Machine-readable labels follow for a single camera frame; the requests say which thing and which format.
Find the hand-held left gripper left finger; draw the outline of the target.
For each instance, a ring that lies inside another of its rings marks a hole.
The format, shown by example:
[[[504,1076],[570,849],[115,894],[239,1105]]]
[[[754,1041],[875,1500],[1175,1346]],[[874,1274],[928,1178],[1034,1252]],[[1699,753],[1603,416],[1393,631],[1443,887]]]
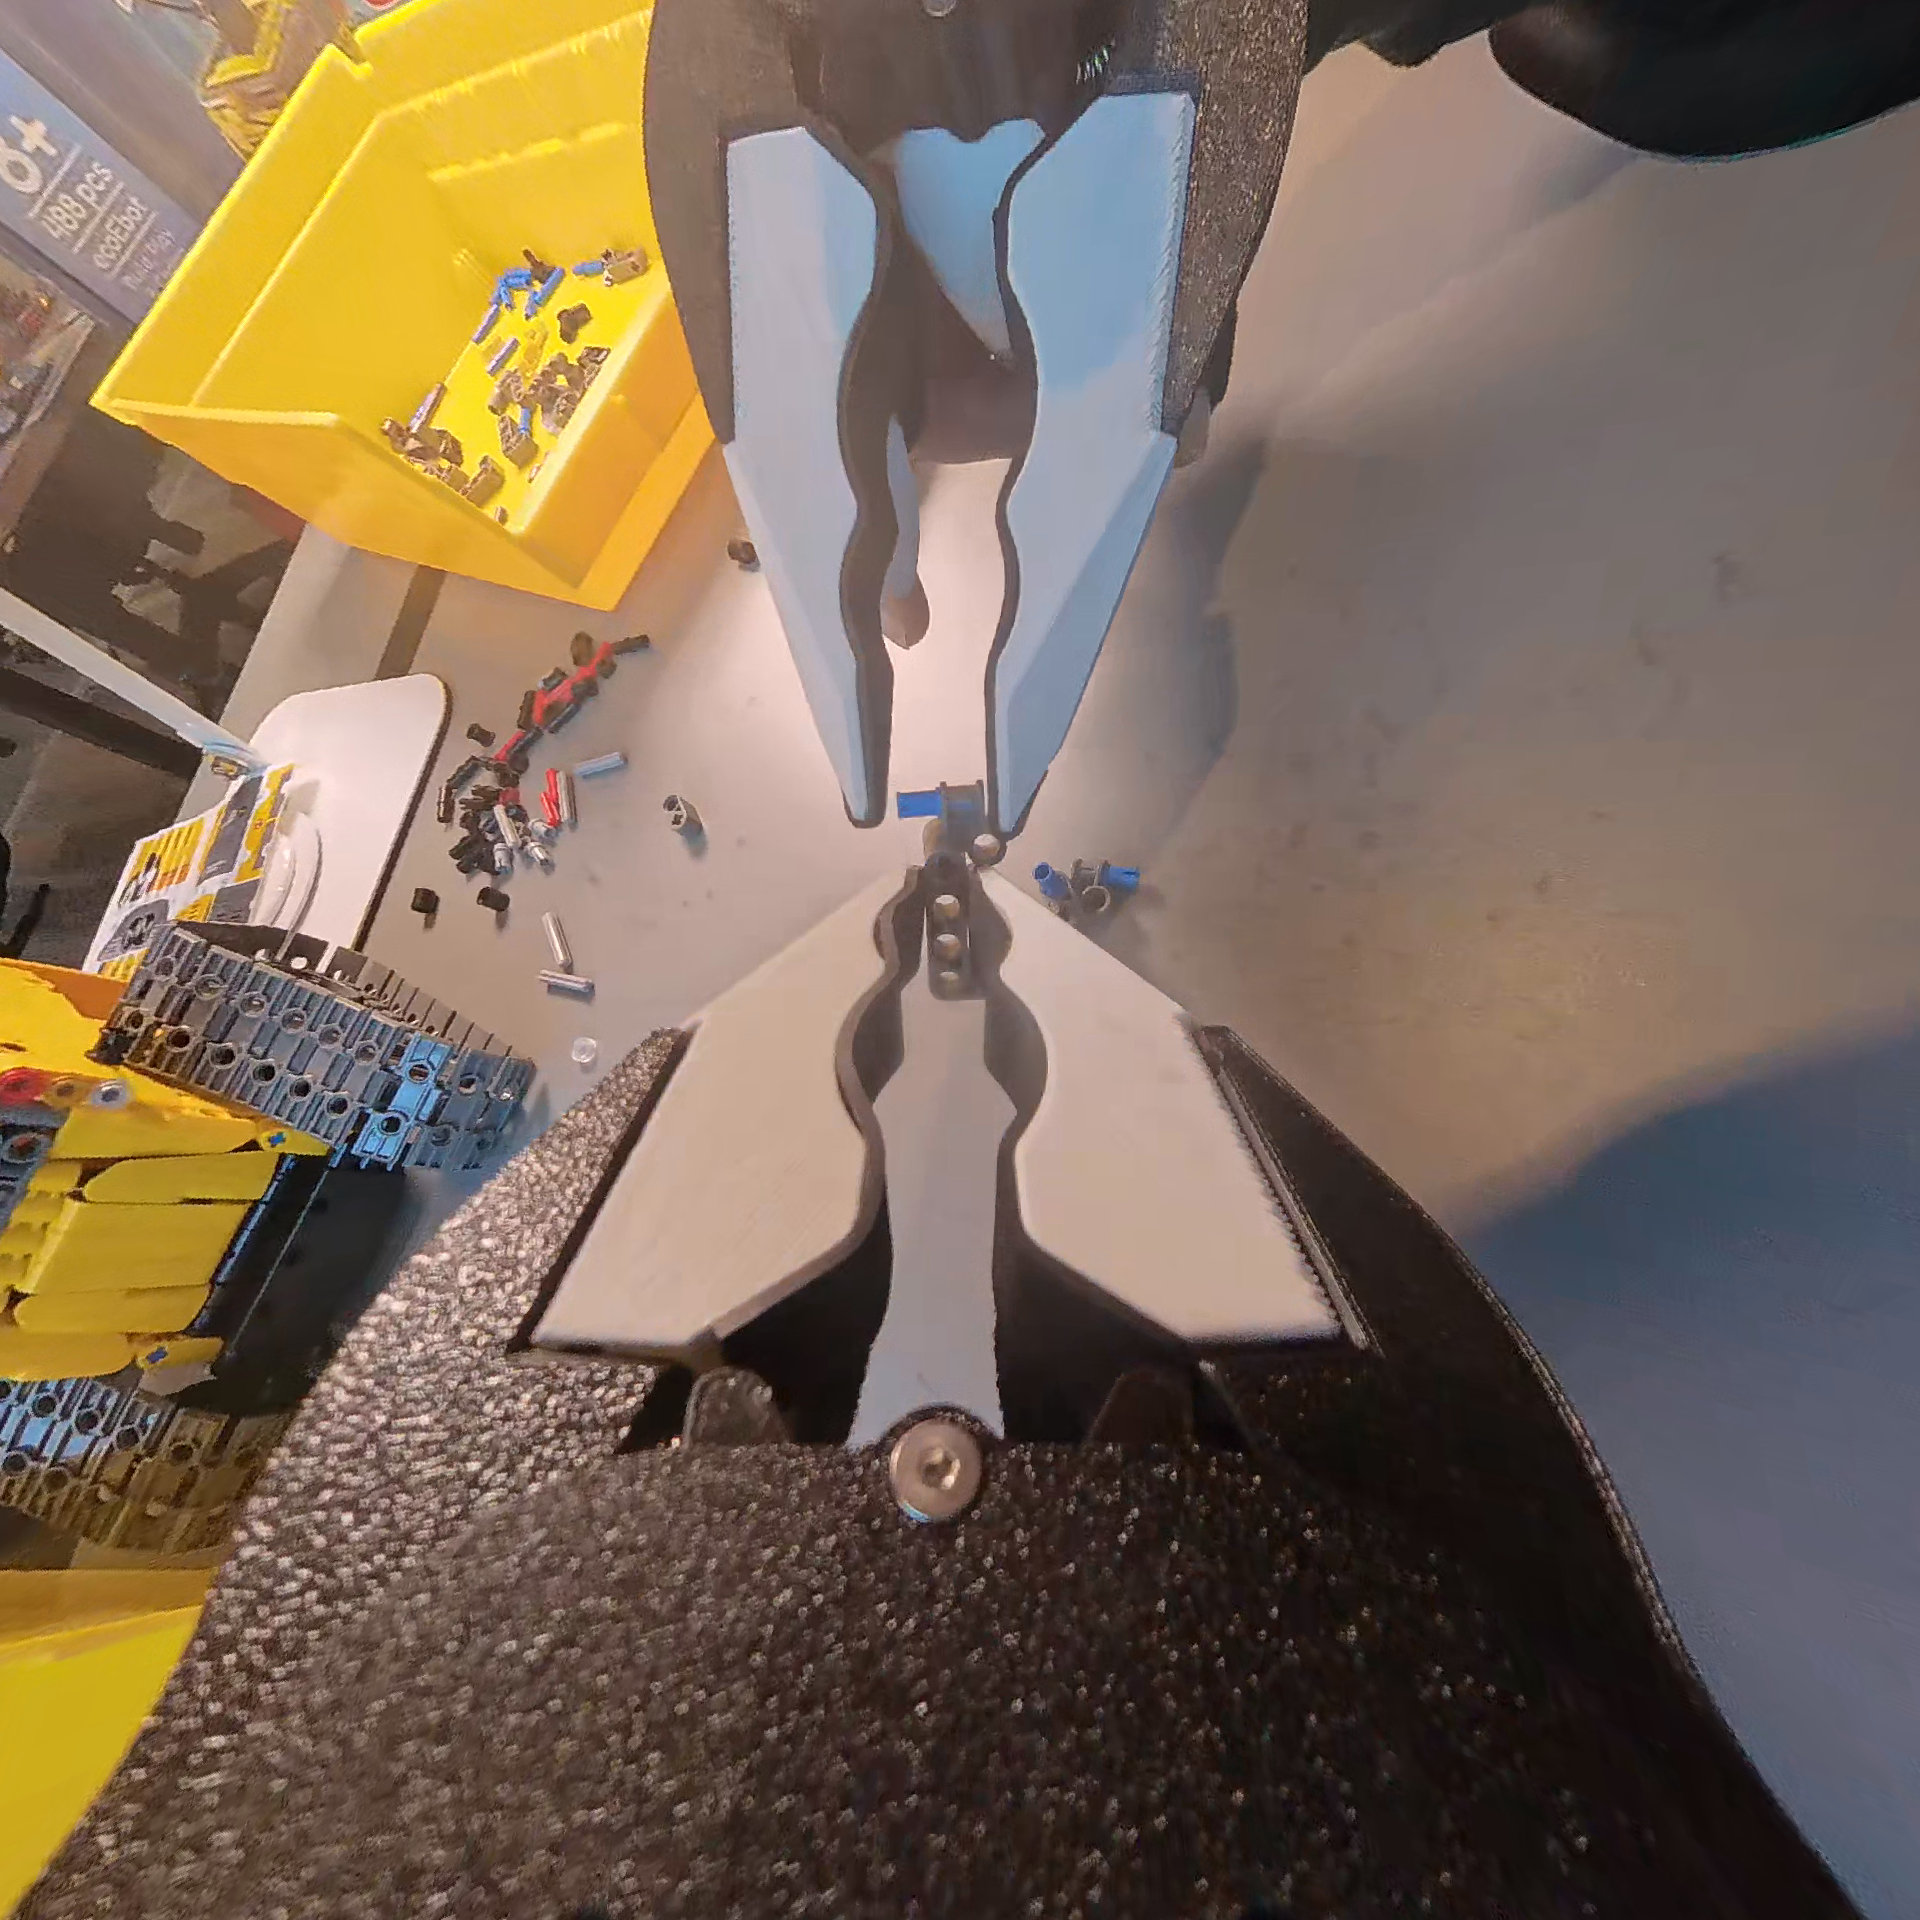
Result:
[[[711,1360],[854,1255],[882,1200],[875,1109],[922,930],[922,868],[886,874],[691,1020],[534,1346]]]

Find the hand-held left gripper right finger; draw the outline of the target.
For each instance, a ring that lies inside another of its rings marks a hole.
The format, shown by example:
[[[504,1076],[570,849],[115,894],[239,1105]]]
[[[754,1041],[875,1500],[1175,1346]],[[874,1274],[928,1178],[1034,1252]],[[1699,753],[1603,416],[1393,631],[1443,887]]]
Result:
[[[1025,1234],[1192,1349],[1343,1337],[1187,1010],[999,874],[999,986],[1039,1066],[1012,1149]]]

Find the pile of black red connectors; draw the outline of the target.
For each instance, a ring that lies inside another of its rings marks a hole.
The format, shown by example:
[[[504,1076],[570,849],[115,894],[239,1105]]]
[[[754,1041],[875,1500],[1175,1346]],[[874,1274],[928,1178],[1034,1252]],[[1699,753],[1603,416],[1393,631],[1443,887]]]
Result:
[[[456,873],[508,878],[522,862],[552,868],[554,844],[580,820],[587,780],[572,767],[604,753],[580,748],[572,730],[595,712],[618,669],[652,650],[650,632],[601,640],[579,631],[568,658],[522,692],[508,727],[467,729],[471,751],[434,791],[434,820],[450,832]]]

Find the toy set cardboard box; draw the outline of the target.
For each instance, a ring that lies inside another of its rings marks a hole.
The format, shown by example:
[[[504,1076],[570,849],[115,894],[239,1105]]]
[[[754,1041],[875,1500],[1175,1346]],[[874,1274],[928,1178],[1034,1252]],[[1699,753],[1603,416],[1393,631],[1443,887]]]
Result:
[[[6,248],[102,320],[138,320],[239,181],[209,108],[278,113],[331,26],[353,41],[399,5],[2,5]]]

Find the yellow black sticker sheet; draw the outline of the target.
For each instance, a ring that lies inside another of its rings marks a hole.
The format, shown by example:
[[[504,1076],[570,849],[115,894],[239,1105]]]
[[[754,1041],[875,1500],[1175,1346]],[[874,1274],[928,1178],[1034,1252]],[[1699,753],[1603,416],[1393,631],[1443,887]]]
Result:
[[[289,794],[297,767],[280,761],[236,780],[225,799],[140,837],[119,873],[83,969],[130,977],[146,949],[176,921],[260,926],[297,874]]]

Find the grey L-shaped beam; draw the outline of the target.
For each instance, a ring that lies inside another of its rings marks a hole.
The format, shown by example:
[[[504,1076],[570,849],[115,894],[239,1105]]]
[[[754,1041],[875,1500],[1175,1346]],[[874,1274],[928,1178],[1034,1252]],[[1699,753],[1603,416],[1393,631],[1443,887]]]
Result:
[[[928,855],[922,868],[922,914],[928,992],[940,1001],[982,1001],[986,992],[982,930],[986,896],[963,855]]]

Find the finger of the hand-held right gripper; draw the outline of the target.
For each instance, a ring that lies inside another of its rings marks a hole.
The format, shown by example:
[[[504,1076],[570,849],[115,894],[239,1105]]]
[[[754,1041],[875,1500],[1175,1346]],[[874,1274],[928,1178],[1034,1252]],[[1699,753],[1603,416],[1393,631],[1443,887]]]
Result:
[[[1184,88],[1100,96],[1010,182],[999,264],[1035,384],[999,501],[992,809],[1020,832],[1084,700],[1159,506],[1172,301],[1194,156]]]
[[[889,242],[866,177],[811,128],[727,144],[727,466],[854,824],[886,812],[896,550],[892,405],[857,360]]]

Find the yellow tracked toy vehicle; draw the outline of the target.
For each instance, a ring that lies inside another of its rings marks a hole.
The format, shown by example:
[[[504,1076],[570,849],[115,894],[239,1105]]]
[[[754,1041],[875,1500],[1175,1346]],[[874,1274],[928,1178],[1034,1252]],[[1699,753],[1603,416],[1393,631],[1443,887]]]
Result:
[[[6,961],[6,1553],[220,1544],[377,1288],[410,1172],[486,1166],[536,1065],[372,958],[174,924]]]

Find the person's right hand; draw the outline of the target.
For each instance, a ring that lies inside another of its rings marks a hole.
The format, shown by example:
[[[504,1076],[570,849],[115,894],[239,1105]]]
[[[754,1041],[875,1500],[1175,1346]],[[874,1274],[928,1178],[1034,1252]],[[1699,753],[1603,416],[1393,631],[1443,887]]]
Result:
[[[896,542],[880,582],[880,632],[912,648],[928,632],[922,582],[922,468],[1009,464],[1032,429],[1025,377],[995,353],[971,353],[923,373],[907,418],[892,420],[886,440],[888,496]]]

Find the white rounded board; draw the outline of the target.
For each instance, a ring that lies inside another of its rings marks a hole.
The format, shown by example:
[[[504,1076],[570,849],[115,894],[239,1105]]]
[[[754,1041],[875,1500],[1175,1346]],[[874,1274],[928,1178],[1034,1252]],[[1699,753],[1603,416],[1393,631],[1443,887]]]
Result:
[[[447,724],[449,688],[428,673],[299,690],[257,724],[258,757],[321,782],[321,887],[297,933],[363,944]]]

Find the grey desk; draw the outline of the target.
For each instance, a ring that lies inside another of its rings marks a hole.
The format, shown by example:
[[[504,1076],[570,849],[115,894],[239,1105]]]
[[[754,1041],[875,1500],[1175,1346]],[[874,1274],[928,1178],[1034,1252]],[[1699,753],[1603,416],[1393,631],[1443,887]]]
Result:
[[[1233,391],[1035,857],[1270,1074],[1366,1317],[1192,1429],[992,1399],[982,1008],[904,996],[849,1438],[512,1350],[679,1024],[854,832],[708,466],[540,889],[372,949],[540,1057],[27,1914],[1916,1914],[1916,110],[1631,156],[1470,41],[1308,79]],[[668,792],[705,815],[675,834]],[[580,1070],[570,1045],[590,1036]]]

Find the pile of black blue connectors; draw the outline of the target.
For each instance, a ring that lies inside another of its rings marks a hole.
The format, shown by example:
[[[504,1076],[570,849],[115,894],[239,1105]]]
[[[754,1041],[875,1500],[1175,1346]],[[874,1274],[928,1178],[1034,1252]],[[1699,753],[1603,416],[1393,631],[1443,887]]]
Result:
[[[495,522],[524,519],[654,266],[648,247],[572,263],[524,248],[443,378],[380,423],[384,447]]]

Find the yellow plastic storage bin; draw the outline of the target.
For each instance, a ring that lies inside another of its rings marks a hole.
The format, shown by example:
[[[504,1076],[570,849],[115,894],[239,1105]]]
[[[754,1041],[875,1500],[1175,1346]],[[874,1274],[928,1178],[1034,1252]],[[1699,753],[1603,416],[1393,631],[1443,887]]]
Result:
[[[130,1751],[211,1578],[209,1568],[2,1573],[2,1914]]]
[[[654,5],[404,5],[327,47],[96,401],[329,537],[612,609],[714,442],[643,156]],[[524,248],[657,255],[512,525],[377,429]]]

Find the person's right forearm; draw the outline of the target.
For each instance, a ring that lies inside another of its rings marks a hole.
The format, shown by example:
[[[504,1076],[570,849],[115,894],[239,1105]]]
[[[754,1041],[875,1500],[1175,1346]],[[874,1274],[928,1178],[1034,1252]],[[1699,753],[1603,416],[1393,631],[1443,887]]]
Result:
[[[1918,96],[1916,2],[1311,2],[1304,65],[1483,34],[1542,104],[1636,152],[1777,152]]]

